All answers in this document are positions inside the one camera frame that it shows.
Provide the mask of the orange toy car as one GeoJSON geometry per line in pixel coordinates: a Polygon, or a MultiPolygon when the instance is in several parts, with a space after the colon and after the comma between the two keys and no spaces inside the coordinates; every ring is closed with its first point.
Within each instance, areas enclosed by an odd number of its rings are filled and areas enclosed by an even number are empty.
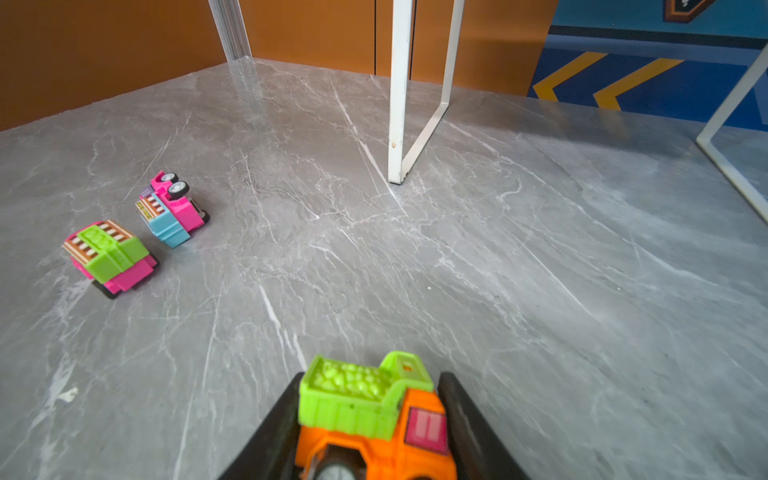
{"type": "Polygon", "coordinates": [[[303,479],[455,479],[446,409],[419,356],[376,366],[322,355],[299,384],[303,479]]]}

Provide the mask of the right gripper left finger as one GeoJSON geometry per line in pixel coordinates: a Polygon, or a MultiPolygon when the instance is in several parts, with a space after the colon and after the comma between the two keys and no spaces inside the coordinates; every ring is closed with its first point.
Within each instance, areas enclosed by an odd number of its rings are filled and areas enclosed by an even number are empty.
{"type": "Polygon", "coordinates": [[[299,439],[299,386],[297,373],[265,416],[253,436],[219,476],[221,480],[298,479],[295,465],[299,439]]]}

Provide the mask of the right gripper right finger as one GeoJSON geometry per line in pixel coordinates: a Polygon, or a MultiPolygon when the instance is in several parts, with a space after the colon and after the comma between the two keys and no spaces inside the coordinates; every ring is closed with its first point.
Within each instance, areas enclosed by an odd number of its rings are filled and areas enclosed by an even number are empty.
{"type": "Polygon", "coordinates": [[[440,374],[437,393],[458,479],[530,480],[454,373],[440,374]]]}

